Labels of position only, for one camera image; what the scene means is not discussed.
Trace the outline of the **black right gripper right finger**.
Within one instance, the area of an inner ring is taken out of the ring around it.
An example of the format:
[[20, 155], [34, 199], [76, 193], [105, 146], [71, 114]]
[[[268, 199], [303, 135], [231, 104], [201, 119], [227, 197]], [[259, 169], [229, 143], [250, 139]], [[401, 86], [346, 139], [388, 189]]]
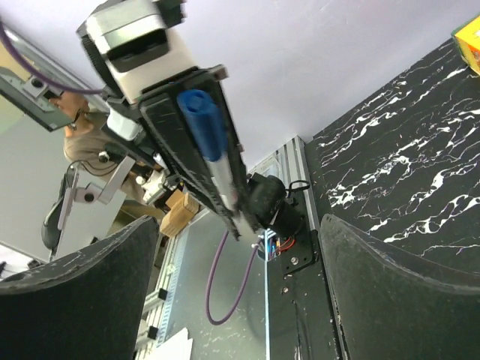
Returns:
[[348, 359], [478, 359], [479, 275], [326, 214], [320, 244]]

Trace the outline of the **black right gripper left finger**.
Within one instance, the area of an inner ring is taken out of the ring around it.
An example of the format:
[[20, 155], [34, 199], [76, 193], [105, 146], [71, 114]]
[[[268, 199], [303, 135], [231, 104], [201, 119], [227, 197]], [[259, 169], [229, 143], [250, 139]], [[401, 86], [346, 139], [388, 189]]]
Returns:
[[2, 359], [132, 359], [159, 226], [143, 216], [1, 282]]

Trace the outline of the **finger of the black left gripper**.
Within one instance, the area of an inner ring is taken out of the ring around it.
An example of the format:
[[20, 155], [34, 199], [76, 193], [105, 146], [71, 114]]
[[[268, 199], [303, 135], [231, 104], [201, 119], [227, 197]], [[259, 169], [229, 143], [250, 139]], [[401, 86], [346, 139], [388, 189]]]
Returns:
[[260, 224], [249, 209], [243, 148], [221, 88], [227, 77], [222, 64], [198, 71], [190, 91], [190, 131], [227, 218], [237, 232], [254, 233]]

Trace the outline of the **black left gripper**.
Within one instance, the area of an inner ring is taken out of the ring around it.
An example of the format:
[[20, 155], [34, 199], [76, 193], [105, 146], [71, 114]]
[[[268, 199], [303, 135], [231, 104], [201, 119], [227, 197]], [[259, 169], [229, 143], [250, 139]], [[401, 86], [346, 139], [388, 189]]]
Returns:
[[[185, 20], [183, 1], [105, 1], [76, 33], [105, 86], [102, 98], [117, 113], [137, 108], [158, 144], [168, 168], [208, 209], [219, 215], [230, 234], [240, 238], [239, 225], [223, 204], [206, 162], [176, 101], [180, 82], [199, 70], [177, 31]], [[219, 84], [200, 85], [221, 110], [227, 154], [238, 195], [244, 195], [244, 162], [239, 138]]]

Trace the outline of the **white marker blue cap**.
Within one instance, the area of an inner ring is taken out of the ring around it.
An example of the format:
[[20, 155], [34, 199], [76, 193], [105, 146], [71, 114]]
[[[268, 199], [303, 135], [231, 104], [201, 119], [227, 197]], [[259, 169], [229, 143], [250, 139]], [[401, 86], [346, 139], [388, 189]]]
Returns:
[[220, 109], [207, 92], [199, 89], [183, 91], [178, 95], [177, 103], [223, 204], [231, 212], [236, 212], [238, 194], [228, 160], [227, 131]]

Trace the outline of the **monitor on arm mount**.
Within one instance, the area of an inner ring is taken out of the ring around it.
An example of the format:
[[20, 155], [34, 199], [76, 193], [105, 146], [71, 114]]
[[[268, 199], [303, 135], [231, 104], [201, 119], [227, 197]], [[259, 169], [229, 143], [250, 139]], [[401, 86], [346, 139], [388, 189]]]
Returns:
[[22, 80], [12, 70], [1, 67], [1, 96], [49, 132], [68, 126], [72, 121], [50, 103], [62, 94], [59, 88], [36, 76]]

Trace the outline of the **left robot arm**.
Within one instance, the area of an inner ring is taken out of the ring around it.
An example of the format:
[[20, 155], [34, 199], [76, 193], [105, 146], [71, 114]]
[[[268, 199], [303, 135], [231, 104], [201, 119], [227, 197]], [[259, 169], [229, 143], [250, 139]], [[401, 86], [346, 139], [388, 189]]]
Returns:
[[180, 1], [106, 1], [78, 28], [104, 82], [109, 130], [127, 153], [163, 167], [240, 238], [261, 229], [290, 237], [302, 216], [284, 183], [249, 174], [221, 83], [222, 64], [200, 67], [176, 31]]

